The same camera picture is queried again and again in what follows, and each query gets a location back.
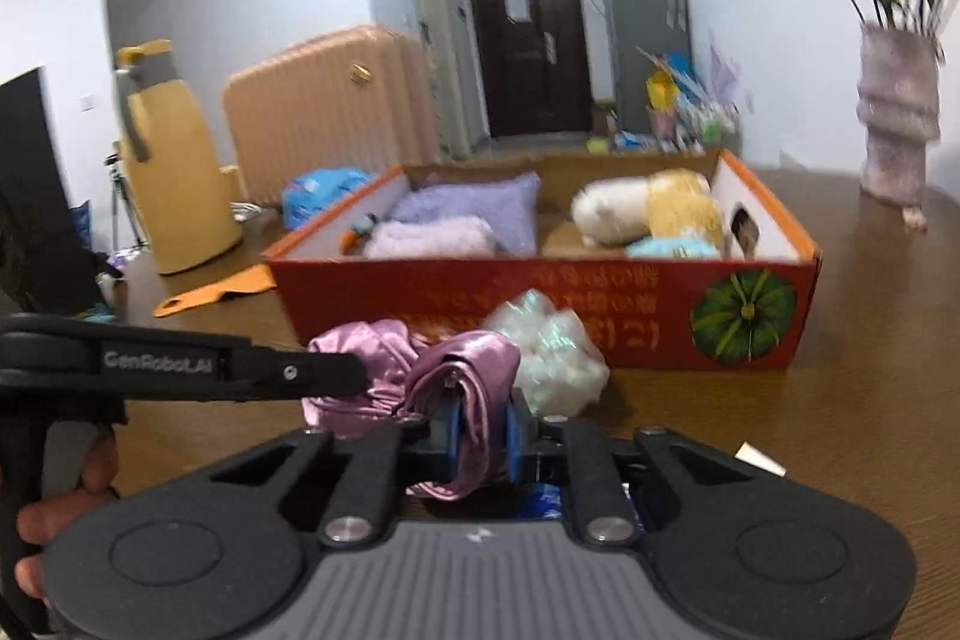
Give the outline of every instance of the refrigerator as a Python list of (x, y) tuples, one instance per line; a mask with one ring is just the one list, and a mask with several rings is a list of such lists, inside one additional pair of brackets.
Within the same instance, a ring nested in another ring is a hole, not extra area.
[(688, 0), (604, 0), (610, 33), (613, 85), (619, 127), (651, 131), (647, 79), (654, 66), (637, 49), (654, 55), (691, 57)]

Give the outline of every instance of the pink vase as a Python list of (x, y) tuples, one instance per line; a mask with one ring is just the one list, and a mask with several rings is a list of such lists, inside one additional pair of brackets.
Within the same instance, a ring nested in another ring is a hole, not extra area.
[(857, 116), (867, 126), (863, 190), (916, 207), (926, 188), (926, 145), (940, 140), (936, 44), (910, 31), (867, 25)]

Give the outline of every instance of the red box side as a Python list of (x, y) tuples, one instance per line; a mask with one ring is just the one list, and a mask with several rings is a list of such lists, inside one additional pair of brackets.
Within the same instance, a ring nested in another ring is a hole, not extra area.
[[(343, 323), (400, 319), (413, 329), (474, 329), (502, 302), (534, 287), (573, 309), (611, 366), (784, 369), (797, 352), (816, 284), (809, 263), (546, 259), (288, 261), (270, 267), (296, 334), (306, 344)], [(765, 269), (794, 287), (789, 328), (770, 352), (736, 365), (693, 341), (691, 314), (712, 287)]]

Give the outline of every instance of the pumpkin illustration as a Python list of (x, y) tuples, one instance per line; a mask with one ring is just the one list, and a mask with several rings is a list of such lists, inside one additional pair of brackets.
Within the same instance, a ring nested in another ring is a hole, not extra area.
[(693, 343), (717, 362), (762, 359), (779, 345), (796, 309), (794, 287), (769, 269), (731, 274), (690, 314)]

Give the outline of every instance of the pink satin fabric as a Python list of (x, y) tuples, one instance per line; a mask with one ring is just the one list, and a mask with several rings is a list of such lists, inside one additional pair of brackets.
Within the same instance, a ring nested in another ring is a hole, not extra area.
[(349, 323), (310, 343), (312, 352), (354, 353), (371, 389), (354, 399), (304, 399), (310, 426), (337, 437), (360, 437), (385, 418), (433, 413), (445, 391), (459, 386), (463, 408), (457, 480), (419, 486), (435, 499), (463, 499), (503, 469), (510, 392), (520, 350), (504, 336), (469, 332), (427, 347), (398, 320)]

